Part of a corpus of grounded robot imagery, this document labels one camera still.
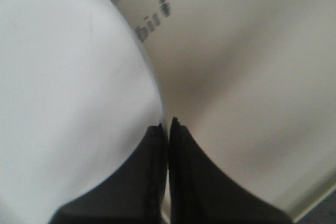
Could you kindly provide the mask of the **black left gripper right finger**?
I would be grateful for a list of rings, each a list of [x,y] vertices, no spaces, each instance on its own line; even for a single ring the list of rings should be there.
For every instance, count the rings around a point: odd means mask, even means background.
[[[169,143],[171,223],[292,223],[223,173],[173,118]]]

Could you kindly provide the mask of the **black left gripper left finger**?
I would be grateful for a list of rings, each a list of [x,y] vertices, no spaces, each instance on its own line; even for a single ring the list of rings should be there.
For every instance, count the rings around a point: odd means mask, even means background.
[[[149,126],[130,157],[100,185],[63,205],[51,223],[160,223],[167,171],[162,125]]]

